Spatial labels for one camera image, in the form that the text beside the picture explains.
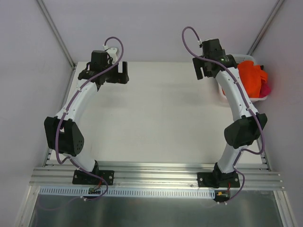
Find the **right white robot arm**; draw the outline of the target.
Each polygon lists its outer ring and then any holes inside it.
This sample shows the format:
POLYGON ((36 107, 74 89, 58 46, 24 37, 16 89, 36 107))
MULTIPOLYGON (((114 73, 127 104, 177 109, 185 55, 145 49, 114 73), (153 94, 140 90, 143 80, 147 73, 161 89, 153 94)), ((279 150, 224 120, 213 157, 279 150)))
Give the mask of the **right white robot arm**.
POLYGON ((234 56, 225 53, 220 41, 200 41, 199 46, 203 49, 203 54, 193 58, 197 79, 215 78, 225 93, 232 111, 233 123, 224 129, 226 146, 213 171, 197 173, 198 186, 239 188, 235 166, 242 152, 261 136, 267 116, 260 114, 251 102, 240 79, 234 56))

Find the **orange t shirt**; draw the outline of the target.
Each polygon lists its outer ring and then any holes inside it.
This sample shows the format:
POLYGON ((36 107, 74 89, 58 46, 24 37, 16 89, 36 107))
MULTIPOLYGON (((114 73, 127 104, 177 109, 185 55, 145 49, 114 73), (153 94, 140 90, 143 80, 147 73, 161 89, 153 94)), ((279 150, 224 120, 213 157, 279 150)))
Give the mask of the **orange t shirt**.
POLYGON ((253 61, 243 61, 238 64, 242 84, 250 98, 259 98, 262 83, 268 83, 268 73, 253 61))

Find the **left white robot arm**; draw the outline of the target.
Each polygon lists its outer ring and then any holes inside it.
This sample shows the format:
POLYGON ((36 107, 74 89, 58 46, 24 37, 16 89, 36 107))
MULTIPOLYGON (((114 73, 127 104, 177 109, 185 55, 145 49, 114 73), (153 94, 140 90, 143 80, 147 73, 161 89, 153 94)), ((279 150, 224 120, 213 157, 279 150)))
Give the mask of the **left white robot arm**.
POLYGON ((91 60, 78 75, 72 96, 54 117, 46 117, 44 121, 47 144, 55 151, 58 163, 69 160, 76 166, 73 184, 101 185, 106 179, 97 161, 84 153, 85 139, 78 123, 89 99, 102 85, 129 81, 127 62, 122 63, 122 72, 118 71, 118 52, 118 48, 107 46, 103 51, 93 51, 91 60))

